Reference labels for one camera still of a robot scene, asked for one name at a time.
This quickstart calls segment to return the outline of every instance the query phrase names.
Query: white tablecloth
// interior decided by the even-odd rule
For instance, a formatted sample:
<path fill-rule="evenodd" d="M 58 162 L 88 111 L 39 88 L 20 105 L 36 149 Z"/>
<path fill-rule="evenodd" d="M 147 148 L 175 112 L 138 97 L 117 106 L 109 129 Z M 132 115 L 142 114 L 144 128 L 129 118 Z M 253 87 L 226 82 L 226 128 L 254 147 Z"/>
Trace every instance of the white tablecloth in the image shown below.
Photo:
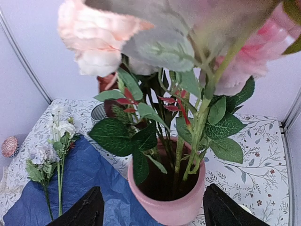
<path fill-rule="evenodd" d="M 92 128 L 91 111 L 99 102 L 58 99 L 48 107 L 20 147 L 20 152 L 5 168 L 0 182 L 0 222 L 20 198 L 28 183 L 25 161 L 31 148 L 43 146 L 50 138 L 47 123 L 52 105 L 67 108 L 65 118 L 72 116 L 78 132 L 87 136 Z M 211 151 L 206 155 L 206 185 L 217 184 L 233 200 L 248 207 L 251 212 L 271 226 L 287 226 L 289 221 L 289 192 L 285 152 L 278 121 L 273 117 L 237 115 L 245 129 L 233 136 L 244 151 L 244 163 L 233 164 L 216 159 Z M 116 157 L 100 151 L 124 177 L 129 157 Z M 204 215 L 199 214 L 191 226 L 205 225 Z"/>

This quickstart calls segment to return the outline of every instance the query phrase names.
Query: artificial flower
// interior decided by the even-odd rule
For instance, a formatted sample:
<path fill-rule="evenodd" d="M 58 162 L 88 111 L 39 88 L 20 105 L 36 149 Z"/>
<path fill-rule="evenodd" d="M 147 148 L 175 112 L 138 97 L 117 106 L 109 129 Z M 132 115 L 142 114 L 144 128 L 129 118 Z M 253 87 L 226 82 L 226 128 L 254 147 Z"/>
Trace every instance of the artificial flower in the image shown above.
<path fill-rule="evenodd" d="M 65 0 L 59 8 L 58 30 L 68 49 L 76 52 L 81 74 L 106 77 L 121 63 L 121 49 L 134 34 L 153 28 L 129 15 L 98 10 L 85 0 Z"/>
<path fill-rule="evenodd" d="M 44 149 L 45 154 L 46 154 L 46 161 L 53 163 L 53 162 L 59 162 L 60 158 L 57 156 L 57 152 L 55 151 L 55 149 L 51 146 L 45 146 L 42 147 L 42 149 Z"/>
<path fill-rule="evenodd" d="M 33 148 L 29 150 L 29 159 L 35 165 L 42 165 L 47 159 L 47 155 L 43 148 Z"/>
<path fill-rule="evenodd" d="M 62 115 L 65 112 L 65 107 L 62 105 L 52 105 L 51 114 L 54 116 Z"/>
<path fill-rule="evenodd" d="M 232 96 L 239 93 L 246 81 L 264 77 L 268 72 L 267 62 L 281 57 L 288 47 L 285 41 L 288 33 L 273 20 L 254 33 L 242 47 L 239 53 L 224 71 L 219 83 L 215 87 L 216 95 Z M 216 68 L 223 62 L 224 56 L 216 58 Z M 200 80 L 205 82 L 205 74 L 201 72 Z"/>
<path fill-rule="evenodd" d="M 65 134 L 65 132 L 69 133 L 70 138 L 72 138 L 76 133 L 75 127 L 67 121 L 60 121 L 59 126 L 55 127 L 55 130 L 59 132 L 61 137 Z"/>
<path fill-rule="evenodd" d="M 299 9 L 301 10 L 301 0 L 296 0 Z M 285 29 L 293 38 L 297 39 L 301 34 L 301 26 L 296 24 L 283 11 L 283 4 L 279 4 L 271 15 L 271 19 L 278 24 L 279 27 Z"/>

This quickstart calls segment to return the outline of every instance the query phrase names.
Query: white flower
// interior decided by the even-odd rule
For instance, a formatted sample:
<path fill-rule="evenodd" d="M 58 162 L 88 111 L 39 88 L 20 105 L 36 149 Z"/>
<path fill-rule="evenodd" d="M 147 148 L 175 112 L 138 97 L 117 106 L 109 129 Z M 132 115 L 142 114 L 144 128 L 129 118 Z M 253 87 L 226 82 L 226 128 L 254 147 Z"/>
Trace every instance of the white flower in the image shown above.
<path fill-rule="evenodd" d="M 45 154 L 47 157 L 46 161 L 49 161 L 49 162 L 59 162 L 60 161 L 60 158 L 57 156 L 57 153 L 53 147 L 48 145 L 48 146 L 43 147 L 43 149 L 45 150 Z"/>
<path fill-rule="evenodd" d="M 132 72 L 135 74 L 140 74 L 140 75 L 151 75 L 155 72 L 159 71 L 158 67 L 154 67 L 151 65 L 148 65 L 140 60 L 136 60 L 135 58 L 130 58 L 129 59 L 129 67 Z"/>
<path fill-rule="evenodd" d="M 61 105 L 53 105 L 51 106 L 51 113 L 54 116 L 62 115 L 65 111 L 65 107 Z"/>
<path fill-rule="evenodd" d="M 61 137 L 64 136 L 65 132 L 69 133 L 70 138 L 76 133 L 75 127 L 67 121 L 60 121 L 59 126 L 54 129 L 60 133 Z"/>
<path fill-rule="evenodd" d="M 41 165 L 45 163 L 47 155 L 43 148 L 33 148 L 29 151 L 29 159 L 33 164 Z"/>

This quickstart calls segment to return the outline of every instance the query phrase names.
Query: red leaf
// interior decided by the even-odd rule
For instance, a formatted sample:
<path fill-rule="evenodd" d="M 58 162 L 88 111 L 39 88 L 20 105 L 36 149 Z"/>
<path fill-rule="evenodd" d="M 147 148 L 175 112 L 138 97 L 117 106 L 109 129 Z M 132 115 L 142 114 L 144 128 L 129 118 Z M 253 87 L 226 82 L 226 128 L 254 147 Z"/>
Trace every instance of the red leaf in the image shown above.
<path fill-rule="evenodd" d="M 124 95 L 126 96 L 126 98 L 128 100 L 134 100 L 133 95 L 131 94 L 131 92 L 128 90 L 128 88 L 125 87 L 124 89 Z"/>
<path fill-rule="evenodd" d="M 180 106 L 180 109 L 181 109 L 181 112 L 183 113 L 183 116 L 185 118 L 185 121 L 186 121 L 186 125 L 188 127 L 191 127 L 191 122 L 189 121 L 188 117 L 187 117 L 187 114 L 185 112 L 185 108 L 183 107 L 182 103 L 179 101 L 179 106 Z"/>
<path fill-rule="evenodd" d="M 173 105 L 170 105 L 170 106 L 164 106 L 167 110 L 171 111 L 171 112 L 178 112 L 179 111 L 179 108 L 177 106 L 173 106 Z"/>
<path fill-rule="evenodd" d="M 183 90 L 183 91 L 181 92 L 181 97 L 182 97 L 182 98 L 185 98 L 186 94 L 187 94 L 187 91 Z"/>
<path fill-rule="evenodd" d="M 117 102 L 121 105 L 131 105 L 132 102 L 126 98 L 119 98 L 117 99 Z"/>
<path fill-rule="evenodd" d="M 128 109 L 124 110 L 124 112 L 126 112 L 126 113 L 135 113 L 136 110 L 131 107 L 131 108 L 128 108 Z"/>
<path fill-rule="evenodd" d="M 169 104 L 173 104 L 175 103 L 175 99 L 171 98 L 171 97 L 159 97 L 159 99 L 169 103 Z"/>

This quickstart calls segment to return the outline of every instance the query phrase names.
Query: peach rose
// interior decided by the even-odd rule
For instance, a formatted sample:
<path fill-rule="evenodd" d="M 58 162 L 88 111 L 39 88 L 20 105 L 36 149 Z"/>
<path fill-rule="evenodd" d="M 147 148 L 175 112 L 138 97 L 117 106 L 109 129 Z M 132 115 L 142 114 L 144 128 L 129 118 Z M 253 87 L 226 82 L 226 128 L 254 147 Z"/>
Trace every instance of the peach rose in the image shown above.
<path fill-rule="evenodd" d="M 106 77 L 121 63 L 121 49 L 134 34 L 153 24 L 86 6 L 85 0 L 65 0 L 59 8 L 58 31 L 83 75 Z"/>

